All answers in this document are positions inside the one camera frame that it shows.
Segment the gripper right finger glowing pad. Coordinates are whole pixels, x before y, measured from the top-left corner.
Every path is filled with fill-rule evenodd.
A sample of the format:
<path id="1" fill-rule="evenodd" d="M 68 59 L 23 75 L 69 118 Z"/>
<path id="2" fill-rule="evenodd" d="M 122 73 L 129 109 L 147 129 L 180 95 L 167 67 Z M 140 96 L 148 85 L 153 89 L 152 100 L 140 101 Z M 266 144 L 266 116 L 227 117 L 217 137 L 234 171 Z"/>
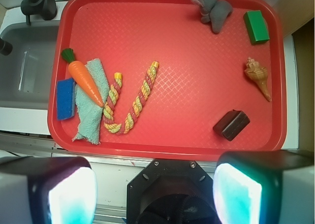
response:
<path id="1" fill-rule="evenodd" d="M 303 150 L 223 153 L 213 176 L 223 224 L 313 224 L 315 155 Z"/>

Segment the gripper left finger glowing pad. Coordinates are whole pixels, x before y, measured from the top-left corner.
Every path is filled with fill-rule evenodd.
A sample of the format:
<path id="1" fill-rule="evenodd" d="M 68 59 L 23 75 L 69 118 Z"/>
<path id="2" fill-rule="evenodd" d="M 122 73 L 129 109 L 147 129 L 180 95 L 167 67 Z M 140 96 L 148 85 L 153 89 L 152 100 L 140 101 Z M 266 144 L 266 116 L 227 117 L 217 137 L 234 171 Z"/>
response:
<path id="1" fill-rule="evenodd" d="M 91 224 L 96 175 L 83 157 L 0 159 L 2 224 Z"/>

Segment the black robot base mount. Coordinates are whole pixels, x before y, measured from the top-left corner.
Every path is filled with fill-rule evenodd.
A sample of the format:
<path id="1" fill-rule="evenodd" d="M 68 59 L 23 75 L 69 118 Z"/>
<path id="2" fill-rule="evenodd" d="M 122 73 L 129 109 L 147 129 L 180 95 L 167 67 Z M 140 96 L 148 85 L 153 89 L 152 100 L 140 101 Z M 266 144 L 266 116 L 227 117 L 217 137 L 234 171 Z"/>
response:
<path id="1" fill-rule="evenodd" d="M 153 160 L 127 185 L 128 224 L 219 224 L 213 179 L 191 160 Z"/>

